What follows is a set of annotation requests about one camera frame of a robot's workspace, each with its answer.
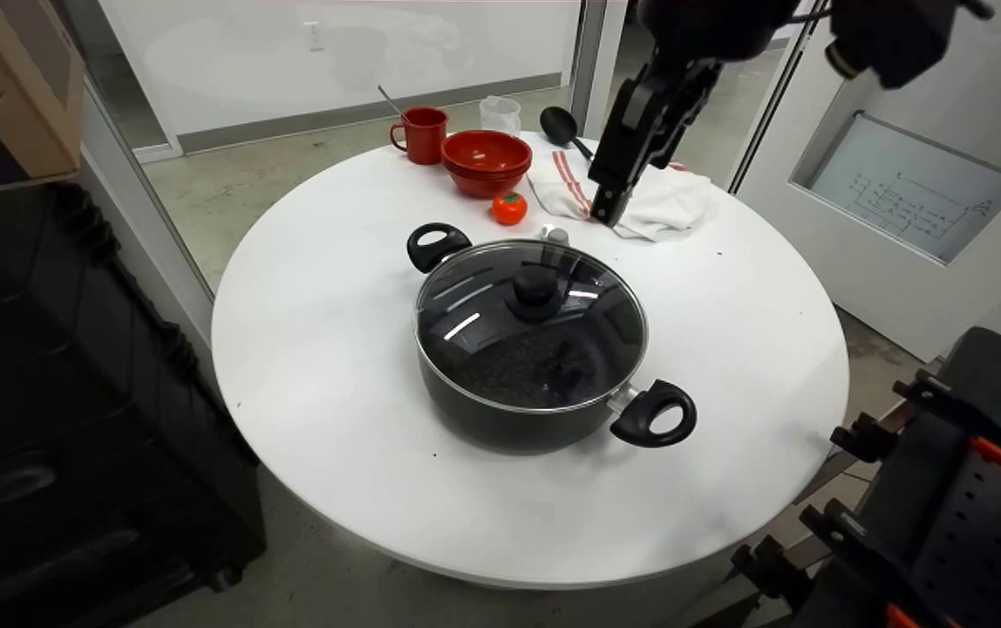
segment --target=red mug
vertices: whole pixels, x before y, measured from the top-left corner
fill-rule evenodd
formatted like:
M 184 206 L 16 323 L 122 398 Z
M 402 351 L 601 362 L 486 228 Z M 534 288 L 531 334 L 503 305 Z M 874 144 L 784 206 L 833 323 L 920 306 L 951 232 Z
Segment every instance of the red mug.
M 441 166 L 447 121 L 449 116 L 441 109 L 407 109 L 402 121 L 390 127 L 390 144 L 414 166 Z

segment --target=black pot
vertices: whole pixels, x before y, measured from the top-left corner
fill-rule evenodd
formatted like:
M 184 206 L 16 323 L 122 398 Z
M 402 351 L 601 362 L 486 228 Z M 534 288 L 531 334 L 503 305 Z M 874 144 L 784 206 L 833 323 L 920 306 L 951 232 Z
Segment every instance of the black pot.
M 407 237 L 428 274 L 418 290 L 418 353 L 441 418 L 490 449 L 557 449 L 598 433 L 636 447 L 675 447 L 698 409 L 657 382 L 636 395 L 644 316 L 631 288 L 564 237 L 472 244 L 449 224 Z M 654 423 L 679 409 L 675 430 Z

